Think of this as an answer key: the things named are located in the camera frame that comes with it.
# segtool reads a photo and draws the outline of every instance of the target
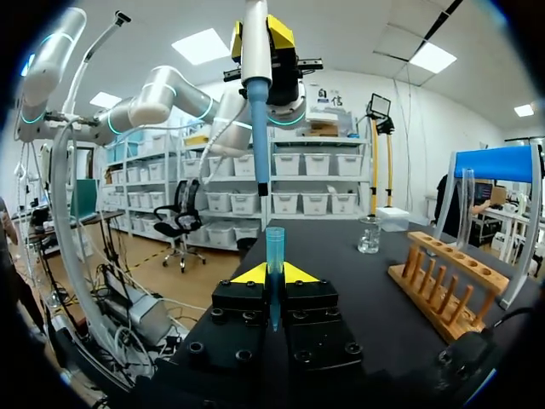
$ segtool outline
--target black office chair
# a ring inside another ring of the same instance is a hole
[[[172,256],[180,256],[180,270],[182,273],[186,271],[186,254],[197,256],[203,264],[206,264],[206,258],[198,254],[194,249],[188,250],[186,243],[187,235],[203,226],[198,211],[195,209],[197,190],[198,180],[180,181],[176,188],[174,204],[161,206],[153,211],[155,217],[160,221],[155,223],[153,228],[175,241],[172,253],[168,254],[163,260],[163,267],[167,267]],[[159,214],[160,210],[170,210],[175,214],[168,220],[166,216]]]

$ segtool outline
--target wooden test tube rack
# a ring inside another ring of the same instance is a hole
[[[505,291],[509,280],[467,254],[423,232],[410,232],[408,236],[413,245],[405,264],[391,266],[388,274],[426,315],[446,342],[452,343],[468,331],[482,331],[485,327],[483,317],[495,297]],[[437,255],[435,259],[430,258],[426,271],[422,269],[426,253],[420,247]],[[462,299],[458,299],[454,296],[458,282],[456,275],[452,276],[448,286],[443,286],[445,265],[439,266],[438,273],[433,277],[435,265],[440,263],[439,259],[454,265],[486,289],[486,298],[478,313],[467,307],[473,294],[472,285],[467,285]]]

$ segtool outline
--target person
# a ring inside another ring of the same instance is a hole
[[[435,205],[435,223],[439,220],[439,215],[441,213],[441,206],[443,205],[443,198],[445,197],[446,189],[446,179],[448,175],[443,176],[439,185],[437,186],[437,204]],[[474,206],[471,209],[472,215],[478,215],[491,206],[491,202],[486,200],[483,204]],[[458,189],[454,189],[452,194],[452,200],[450,202],[449,212],[446,215],[445,226],[443,227],[443,233],[447,233],[450,236],[457,238],[458,237],[458,228],[460,227],[460,199],[458,196]],[[480,246],[473,237],[472,234],[469,235],[469,244],[476,247]]]
[[[13,259],[9,254],[7,237],[9,237],[14,245],[19,244],[19,239],[14,224],[9,217],[6,204],[1,197],[0,215],[2,217],[2,231],[0,231],[0,270],[8,276],[9,294],[12,296],[14,303],[19,301],[25,307],[38,330],[45,335],[43,316],[36,304],[32,289],[17,273]]]

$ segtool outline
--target glass beaker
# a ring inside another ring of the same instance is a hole
[[[364,254],[375,254],[381,241],[381,224],[378,217],[367,216],[359,219],[364,232],[358,242],[358,250]]]

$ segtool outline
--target white storage bin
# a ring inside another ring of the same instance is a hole
[[[232,160],[235,164],[235,176],[254,176],[254,155],[244,155]]]
[[[149,192],[140,192],[140,207],[142,209],[152,209],[152,196]]]
[[[299,153],[273,153],[276,174],[278,176],[299,175]]]
[[[385,232],[404,232],[409,229],[408,211],[397,207],[379,207],[376,209],[376,216]]]
[[[164,192],[150,192],[150,198],[152,198],[152,209],[166,205]]]
[[[356,207],[356,193],[332,193],[331,213],[334,215],[352,215]]]
[[[133,231],[137,233],[144,233],[144,223],[141,216],[132,216],[130,218],[133,224]]]
[[[140,207],[140,192],[129,192],[127,193],[129,196],[129,207]]]
[[[210,174],[214,173],[214,177],[233,176],[235,174],[235,169],[234,169],[234,164],[232,162],[232,158],[224,158],[223,161],[221,162],[220,167],[218,168],[218,170],[216,170],[216,168],[218,167],[218,164],[220,163],[220,160],[221,160],[220,156],[214,156],[212,158],[208,158]]]
[[[127,181],[129,183],[137,183],[140,181],[140,168],[133,166],[127,169]]]
[[[257,212],[257,192],[231,193],[231,208],[235,215],[253,215]]]
[[[235,244],[234,223],[232,222],[212,223],[206,230],[212,245],[229,247]]]
[[[188,241],[195,244],[206,243],[208,240],[208,231],[206,230],[207,227],[208,225],[203,225],[199,230],[190,232],[187,235]]]
[[[338,153],[339,176],[359,176],[362,160],[361,155]]]
[[[150,170],[150,181],[164,180],[164,163],[149,164],[148,169]]]
[[[329,193],[301,193],[305,215],[325,215]]]
[[[198,164],[200,163],[200,158],[194,158],[194,159],[182,159],[181,160],[181,167],[182,167],[182,175],[188,179],[192,177],[198,177]],[[203,164],[203,176],[209,175],[209,162],[208,160],[204,161]]]
[[[274,212],[280,215],[294,215],[297,212],[297,198],[299,193],[272,192]]]
[[[199,190],[195,195],[195,210],[208,209],[208,200],[203,191]]]
[[[229,196],[230,193],[225,192],[206,192],[209,210],[218,213],[227,213],[231,211],[231,200],[229,200]]]
[[[140,168],[140,181],[150,181],[150,170],[146,168]]]
[[[303,153],[307,175],[327,176],[330,173],[330,153]]]
[[[256,221],[243,221],[235,225],[235,239],[257,239],[259,236],[260,223]]]
[[[119,184],[119,172],[121,172],[121,170],[112,170],[110,172],[110,174],[112,175],[112,185]]]
[[[121,208],[127,207],[127,196],[125,196],[125,193],[116,193],[118,196],[118,203]]]

